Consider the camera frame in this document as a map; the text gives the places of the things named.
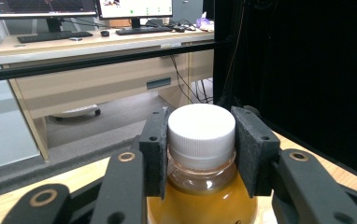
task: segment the computer mouse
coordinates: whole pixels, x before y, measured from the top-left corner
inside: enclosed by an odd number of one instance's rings
[[[103,37],[109,36],[109,31],[101,31],[100,35]]]
[[[82,38],[81,37],[70,37],[70,38],[68,38],[69,40],[72,40],[72,41],[80,41],[80,40],[82,40]]]
[[[185,32],[185,27],[184,26],[173,26],[173,30],[175,30],[178,33],[184,33]]]

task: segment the desk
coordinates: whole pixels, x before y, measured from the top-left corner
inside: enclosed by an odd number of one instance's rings
[[[91,32],[93,36],[84,37],[81,41],[64,39],[30,44],[20,44],[16,36],[10,36],[0,45],[0,64],[3,68],[38,66],[191,45],[214,39],[214,33],[202,31],[124,36],[115,35],[113,30],[110,32],[109,37]],[[178,54],[175,58],[178,71],[187,83],[213,76],[213,50]],[[155,89],[147,88],[147,82],[160,79],[170,81]],[[177,82],[177,73],[170,57],[21,77],[9,82],[45,160],[49,159],[45,121],[48,115],[146,91],[158,91],[175,107],[188,103],[178,88],[182,82]]]
[[[306,150],[303,147],[298,146],[292,141],[278,135],[280,139],[280,147],[285,148],[297,148]],[[317,157],[321,162],[324,168],[330,173],[330,175],[340,184],[343,184],[349,188],[357,190],[357,176],[348,173],[347,171],[337,167],[336,165],[326,161],[321,157]],[[94,180],[102,177],[107,169],[108,159],[103,159],[85,166],[82,166],[78,169],[66,172],[61,175],[54,176],[52,178],[37,182],[33,185],[14,190],[10,193],[0,196],[0,223],[3,218],[7,215],[9,209],[15,205],[16,201],[20,199],[22,195],[30,191],[31,189],[37,188],[41,185],[52,184],[52,183],[61,183],[67,185],[70,189],[70,192],[73,192],[77,189],[82,188],[83,186],[93,182]],[[256,222],[257,224],[274,224],[277,223],[272,206],[271,206],[271,197],[259,197],[259,207]]]

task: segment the keyboard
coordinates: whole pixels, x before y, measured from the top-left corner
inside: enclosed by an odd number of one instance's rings
[[[87,37],[92,35],[93,34],[86,31],[80,31],[80,32],[62,31],[62,32],[53,32],[53,33],[42,33],[38,35],[18,36],[18,40],[19,42],[24,44],[24,43],[33,43],[33,42],[41,42],[41,41],[68,39],[70,37]]]
[[[141,28],[132,28],[132,29],[121,29],[116,31],[117,35],[142,35],[142,34],[151,34],[151,33],[160,33],[160,32],[171,32],[172,29],[164,26],[160,27],[141,27]]]

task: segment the black backdrop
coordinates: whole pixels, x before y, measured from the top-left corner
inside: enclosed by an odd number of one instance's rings
[[[215,98],[256,107],[276,131],[357,173],[357,0],[251,1],[232,92],[216,83]]]

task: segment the floor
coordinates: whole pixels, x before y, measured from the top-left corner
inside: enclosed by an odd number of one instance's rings
[[[212,81],[192,84],[192,102],[213,103]],[[157,92],[148,92],[101,104],[98,117],[90,114],[61,121],[47,117],[50,160],[39,156],[0,167],[0,195],[130,147],[133,138],[141,134],[148,115],[162,106],[168,106],[170,111],[175,109]]]

